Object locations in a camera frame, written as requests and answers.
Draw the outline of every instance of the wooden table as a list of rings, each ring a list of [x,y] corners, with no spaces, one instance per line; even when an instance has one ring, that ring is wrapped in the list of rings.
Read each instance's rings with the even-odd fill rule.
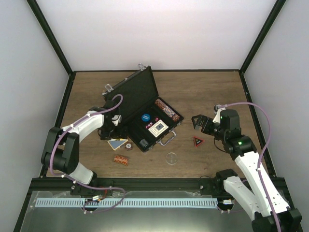
[[[74,80],[62,126],[81,118],[92,106],[103,106],[102,92],[106,84],[112,86],[131,72],[78,72]],[[246,97],[238,72],[154,72],[159,96],[184,116],[175,131],[177,136],[167,146],[155,145],[143,154],[136,146],[131,151],[120,148],[113,151],[96,131],[80,144],[80,162],[99,177],[200,177],[214,176],[217,171],[234,169],[243,176],[230,155],[215,148],[213,137],[196,131],[191,117],[199,114],[214,117],[213,106],[245,102]],[[251,137],[260,151],[249,107],[233,107],[240,116],[242,133]],[[193,136],[204,139],[195,148]],[[166,162],[166,154],[174,152],[178,161]],[[129,156],[129,165],[113,162],[116,154]]]

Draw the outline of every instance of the briefcase handle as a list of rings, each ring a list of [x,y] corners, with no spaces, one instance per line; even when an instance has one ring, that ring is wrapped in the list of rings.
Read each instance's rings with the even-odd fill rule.
[[[172,132],[174,134],[169,140],[167,140],[165,143],[159,140],[157,141],[157,143],[161,144],[162,146],[166,146],[170,141],[172,141],[176,137],[176,132],[174,131],[174,129],[170,130],[169,132]]]

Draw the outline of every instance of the triangular red object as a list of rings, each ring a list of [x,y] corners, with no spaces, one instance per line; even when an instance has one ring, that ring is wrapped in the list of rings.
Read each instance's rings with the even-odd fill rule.
[[[194,141],[194,146],[198,147],[200,146],[203,142],[205,142],[205,140],[197,138],[195,136],[193,136],[193,141]]]

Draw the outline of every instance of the blue poker chip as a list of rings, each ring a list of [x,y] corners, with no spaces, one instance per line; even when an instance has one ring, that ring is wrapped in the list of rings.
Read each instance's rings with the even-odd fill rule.
[[[149,114],[143,114],[141,116],[141,119],[144,121],[144,122],[148,122],[150,120],[150,115]]]

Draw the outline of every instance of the black briefcase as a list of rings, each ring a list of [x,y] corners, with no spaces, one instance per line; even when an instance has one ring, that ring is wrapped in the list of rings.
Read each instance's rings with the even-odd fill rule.
[[[107,91],[102,95],[105,100],[111,100],[116,94],[123,95],[119,107],[120,126],[126,127],[127,135],[142,152],[147,152],[155,144],[165,146],[175,138],[174,128],[183,117],[159,97],[151,67],[139,64],[139,68],[117,85],[106,85]],[[173,136],[163,143],[163,137],[170,132]]]

